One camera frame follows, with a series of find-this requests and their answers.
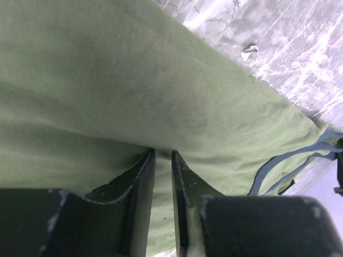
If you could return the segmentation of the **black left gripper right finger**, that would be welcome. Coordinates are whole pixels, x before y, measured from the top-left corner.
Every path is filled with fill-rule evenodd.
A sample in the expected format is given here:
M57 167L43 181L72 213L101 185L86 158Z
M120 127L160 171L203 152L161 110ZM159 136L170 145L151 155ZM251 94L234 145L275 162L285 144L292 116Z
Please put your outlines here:
M303 196L226 196L171 155L177 256L342 256L324 208Z

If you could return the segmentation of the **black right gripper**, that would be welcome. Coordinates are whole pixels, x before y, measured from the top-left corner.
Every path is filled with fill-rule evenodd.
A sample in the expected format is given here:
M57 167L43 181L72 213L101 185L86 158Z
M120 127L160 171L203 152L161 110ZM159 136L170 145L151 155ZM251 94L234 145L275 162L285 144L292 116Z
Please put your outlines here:
M334 188L334 192L338 195L342 195L342 188L343 188L343 167L342 167L342 152L336 153L337 159L337 181L339 186Z

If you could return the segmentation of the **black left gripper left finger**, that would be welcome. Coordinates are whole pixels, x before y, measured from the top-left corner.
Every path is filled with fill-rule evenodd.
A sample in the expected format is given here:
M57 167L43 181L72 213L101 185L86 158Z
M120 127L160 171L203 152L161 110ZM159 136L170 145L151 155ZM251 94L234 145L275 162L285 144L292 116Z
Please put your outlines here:
M1 256L145 256L155 151L84 196L1 190Z

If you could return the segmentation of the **green graphic tank top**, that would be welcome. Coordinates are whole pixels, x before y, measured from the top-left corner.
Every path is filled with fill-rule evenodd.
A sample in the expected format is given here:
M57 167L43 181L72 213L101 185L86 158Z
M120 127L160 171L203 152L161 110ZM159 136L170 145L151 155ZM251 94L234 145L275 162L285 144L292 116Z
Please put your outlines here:
M1 1L1 187L84 195L153 148L149 255L175 248L172 151L276 194L328 133L152 1Z

